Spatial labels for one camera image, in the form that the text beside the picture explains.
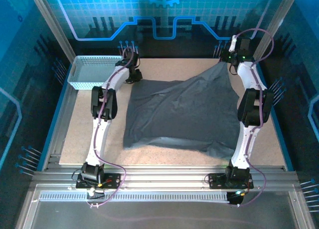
gray cloth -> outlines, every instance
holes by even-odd
[[[132,88],[124,149],[154,145],[230,159],[239,135],[237,101],[223,62],[186,81],[141,80]]]

work surface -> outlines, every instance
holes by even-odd
[[[143,78],[158,81],[184,81],[218,63],[218,59],[141,59],[139,69]],[[238,105],[244,95],[239,76],[229,74],[231,85],[239,95]],[[228,161],[212,158],[190,150],[144,146],[123,149],[126,112],[132,85],[123,84],[117,92],[118,114],[107,136],[104,158],[113,163],[166,164],[166,165],[226,165]],[[60,164],[82,165],[89,151],[93,118],[91,115],[91,91],[79,91],[69,129],[65,138]],[[251,162],[255,165],[284,165],[282,151],[271,117],[260,130],[254,145]]]

glass panel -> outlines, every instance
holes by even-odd
[[[282,0],[47,1],[78,55],[118,54],[120,41],[134,41],[141,57],[218,58],[233,34],[267,28]]]
[[[33,0],[0,0],[0,25],[0,227],[14,228],[39,158],[21,147],[41,154],[69,62]]]
[[[301,182],[314,178],[316,184],[319,181],[318,3],[319,0],[295,1],[275,35],[272,56],[261,63],[268,86],[281,79],[278,85],[284,85],[275,90],[278,93],[286,90],[275,111],[293,167]],[[318,214],[312,215],[318,223]]]

basket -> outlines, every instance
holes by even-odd
[[[68,83],[76,90],[91,90],[102,85],[113,73],[121,56],[76,56]]]

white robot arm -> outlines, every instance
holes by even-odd
[[[259,78],[256,65],[252,66],[252,62],[243,62],[239,63],[239,66],[237,68],[237,74],[240,76],[245,90],[247,89],[255,89],[256,91],[259,91],[258,84],[260,85],[261,89],[264,91],[267,88],[264,86],[264,84],[261,82],[261,79]],[[255,80],[252,71],[254,71],[255,76],[257,77],[257,80]],[[234,155],[231,158],[232,165],[234,167],[238,167],[239,169],[246,169],[249,168],[249,164],[246,160],[246,158],[250,158],[254,142],[256,139],[256,136],[258,132],[260,131],[260,128],[255,128],[255,125],[247,125],[241,121],[240,122],[240,131],[239,131],[239,137],[237,141],[237,146]],[[249,142],[249,135],[252,134],[252,139]]]
[[[235,152],[226,167],[225,174],[209,174],[211,189],[253,188],[249,158],[261,123],[266,123],[269,118],[274,93],[268,91],[262,83],[256,65],[253,64],[249,43],[249,38],[233,36],[229,50],[225,49],[221,53],[220,61],[234,66],[243,82],[245,94],[237,113],[240,131]]]
[[[114,69],[114,72],[112,75],[114,77],[110,80],[111,76],[107,79],[105,83],[101,86],[102,91],[107,92],[109,90],[115,91],[115,93],[118,91],[118,89],[121,87],[121,85],[129,78],[130,76],[130,70],[129,68],[124,68],[120,72],[117,73],[118,70],[120,70],[122,66],[116,66]],[[109,119],[107,121],[101,120],[100,125],[99,125],[99,130],[97,131],[97,135],[95,135],[96,128],[99,124],[99,119],[98,117],[93,119],[93,134],[92,134],[92,139],[91,139],[91,145],[90,145],[90,150],[89,154],[86,158],[86,162],[89,165],[99,165],[101,166],[103,163],[99,161],[99,159],[96,157],[95,152],[94,152],[94,138],[96,141],[96,152],[99,157],[103,158],[104,154],[104,149],[105,149],[105,144],[106,144],[106,137],[108,134],[109,127],[112,123],[112,120]]]
[[[91,186],[102,185],[106,182],[103,169],[104,164],[98,157],[103,158],[108,130],[112,119],[117,114],[116,92],[124,82],[132,84],[142,79],[141,72],[139,69],[136,69],[138,58],[139,55],[136,52],[127,53],[125,59],[116,63],[114,71],[107,81],[101,86],[93,87],[92,89],[91,113],[93,116],[93,134],[90,150],[86,162],[81,168],[76,188],[90,188]]]

